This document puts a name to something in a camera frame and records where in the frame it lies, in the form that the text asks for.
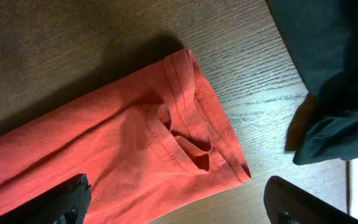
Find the dark gray fabric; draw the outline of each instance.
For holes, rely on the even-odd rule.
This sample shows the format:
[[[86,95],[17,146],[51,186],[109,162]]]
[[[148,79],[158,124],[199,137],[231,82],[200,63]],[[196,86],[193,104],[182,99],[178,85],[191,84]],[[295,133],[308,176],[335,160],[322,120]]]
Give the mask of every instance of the dark gray fabric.
[[[268,0],[317,114],[295,164],[358,157],[358,0]]]

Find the fabric fold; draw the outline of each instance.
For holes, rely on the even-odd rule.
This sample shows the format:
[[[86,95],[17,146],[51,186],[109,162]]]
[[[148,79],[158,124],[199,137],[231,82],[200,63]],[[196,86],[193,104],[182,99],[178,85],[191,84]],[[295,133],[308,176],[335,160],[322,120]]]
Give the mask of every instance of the fabric fold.
[[[0,215],[77,174],[92,185],[85,223],[146,223],[250,179],[185,49],[0,137]]]
[[[358,1],[267,0],[317,112],[293,162],[358,157]]]

